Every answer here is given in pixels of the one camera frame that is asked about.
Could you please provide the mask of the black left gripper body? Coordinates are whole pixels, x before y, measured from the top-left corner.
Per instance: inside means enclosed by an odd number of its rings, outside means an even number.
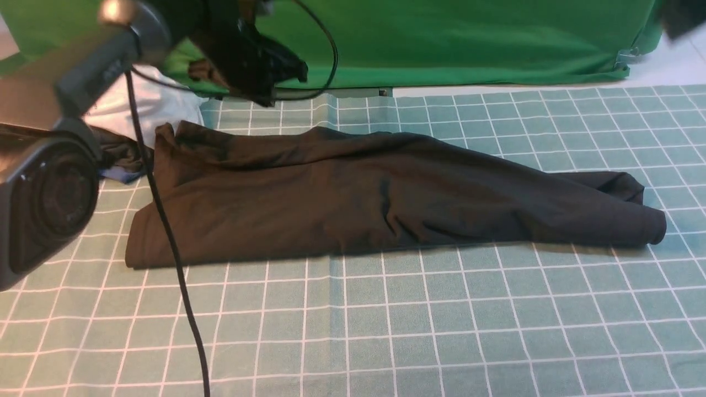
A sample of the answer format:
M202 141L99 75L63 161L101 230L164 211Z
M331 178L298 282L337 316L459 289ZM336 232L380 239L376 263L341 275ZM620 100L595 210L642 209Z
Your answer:
M255 26L257 1L206 1L205 20L191 42L204 56L191 62L191 80L226 88L230 95L273 106L277 84L307 82L307 64Z

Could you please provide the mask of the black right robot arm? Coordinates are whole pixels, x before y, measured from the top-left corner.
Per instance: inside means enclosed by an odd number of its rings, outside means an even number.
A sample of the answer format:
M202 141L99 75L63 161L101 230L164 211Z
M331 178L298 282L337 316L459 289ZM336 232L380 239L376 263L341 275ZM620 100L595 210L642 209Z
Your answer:
M704 25L705 1L663 1L659 15L661 25L669 40L678 40Z

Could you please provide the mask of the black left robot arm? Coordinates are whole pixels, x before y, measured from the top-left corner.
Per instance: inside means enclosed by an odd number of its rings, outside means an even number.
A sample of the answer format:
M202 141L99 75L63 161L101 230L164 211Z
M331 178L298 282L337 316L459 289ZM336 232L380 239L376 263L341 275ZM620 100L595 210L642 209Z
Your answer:
M2 78L1 285L70 244L99 192L99 142L83 116L134 65L157 66L191 40L235 95L271 106L307 65L260 34L258 1L104 1L100 26Z

